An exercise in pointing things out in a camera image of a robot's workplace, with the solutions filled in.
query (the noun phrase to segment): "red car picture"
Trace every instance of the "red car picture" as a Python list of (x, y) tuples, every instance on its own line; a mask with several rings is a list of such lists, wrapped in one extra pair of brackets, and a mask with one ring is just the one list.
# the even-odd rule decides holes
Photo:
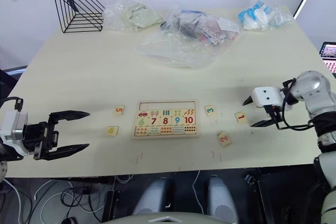
[(148, 114), (147, 114), (147, 112), (142, 111), (142, 112), (139, 113), (138, 116), (139, 116), (139, 117), (142, 117), (142, 116), (148, 116)]

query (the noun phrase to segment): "number puzzle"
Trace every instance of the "number puzzle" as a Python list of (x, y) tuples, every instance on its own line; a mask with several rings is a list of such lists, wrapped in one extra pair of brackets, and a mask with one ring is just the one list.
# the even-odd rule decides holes
[(198, 136), (197, 101), (139, 102), (134, 126), (135, 138)]

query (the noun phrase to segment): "printed number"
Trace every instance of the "printed number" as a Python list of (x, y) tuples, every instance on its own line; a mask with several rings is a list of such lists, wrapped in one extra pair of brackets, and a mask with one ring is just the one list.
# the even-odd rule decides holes
[(221, 142), (224, 142), (225, 140), (228, 140), (227, 136), (221, 137), (220, 139), (221, 139)]
[(194, 121), (194, 119), (192, 118), (192, 116), (186, 117), (185, 118), (185, 123), (192, 123)]

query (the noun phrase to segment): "floor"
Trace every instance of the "floor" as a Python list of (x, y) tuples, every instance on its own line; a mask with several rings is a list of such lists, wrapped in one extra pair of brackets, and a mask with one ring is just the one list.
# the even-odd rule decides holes
[[(228, 186), (233, 200), (235, 202), (240, 224), (260, 224), (262, 217), (258, 211), (258, 201), (256, 194), (252, 192), (244, 178), (247, 174), (265, 173), (260, 169), (225, 169), (225, 170), (205, 170), (201, 171), (198, 181), (195, 184), (196, 192), (199, 200), (206, 211), (206, 201), (204, 198), (205, 184), (211, 175), (217, 175)], [(143, 194), (144, 190), (156, 179), (166, 177), (171, 179), (175, 185), (175, 193), (173, 200), (173, 210), (182, 212), (197, 212), (201, 213), (195, 196), (192, 191), (192, 183), (197, 172), (178, 172), (178, 173), (162, 173), (162, 174), (146, 174), (135, 175), (127, 184), (115, 183), (115, 190), (120, 191), (120, 200), (116, 205), (115, 218), (121, 218), (131, 215), (135, 205)], [(291, 224), (299, 223), (299, 218), (302, 215), (302, 209), (305, 203), (305, 198), (309, 188), (316, 182), (315, 173), (312, 165), (290, 166), (276, 168), (272, 173), (260, 175), (266, 182), (267, 193), (272, 206), (272, 211), (275, 219), (275, 224)], [(47, 180), (45, 179), (10, 179), (18, 190), (21, 190), (33, 197), (36, 189)], [(92, 205), (93, 209), (103, 205), (104, 195), (107, 190), (113, 187), (113, 177), (108, 184), (93, 184)], [(74, 186), (82, 186), (82, 182), (72, 182)], [(37, 200), (47, 189), (48, 185), (43, 188), (37, 195)], [(48, 193), (43, 197), (41, 202), (36, 207), (32, 216), (31, 222), (33, 224), (42, 223), (40, 220), (40, 212), (42, 205), (47, 199), (64, 189), (69, 188), (66, 181), (58, 181)], [(23, 218), (26, 219), (30, 204), (26, 197), (23, 199)], [(319, 215), (322, 205), (323, 193), (316, 192), (316, 195), (311, 200), (309, 205), (309, 219), (310, 223)], [(89, 209), (87, 204), (87, 196), (83, 197), (83, 207)], [(43, 219), (46, 224), (56, 223), (67, 212), (67, 207), (60, 202), (60, 197), (55, 196), (46, 205), (43, 212)], [(101, 218), (102, 211), (97, 212), (98, 218)], [(11, 224), (17, 223), (18, 215), (18, 201), (13, 191), (7, 194), (6, 203), (3, 211), (0, 213), (0, 223)], [(83, 212), (79, 207), (73, 207), (70, 215), (75, 217), (78, 223), (89, 224), (98, 223), (93, 214)]]

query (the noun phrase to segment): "plastic bag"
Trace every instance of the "plastic bag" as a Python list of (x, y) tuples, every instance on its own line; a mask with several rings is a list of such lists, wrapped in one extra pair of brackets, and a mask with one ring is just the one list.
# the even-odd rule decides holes
[(245, 30), (267, 30), (293, 21), (293, 17), (280, 9), (276, 0), (251, 0), (251, 8), (238, 14)]
[(104, 29), (139, 30), (162, 22), (162, 17), (137, 0), (118, 0), (103, 12)]
[(148, 36), (138, 51), (172, 67), (207, 67), (237, 37), (239, 26), (196, 10), (169, 12), (161, 31)]

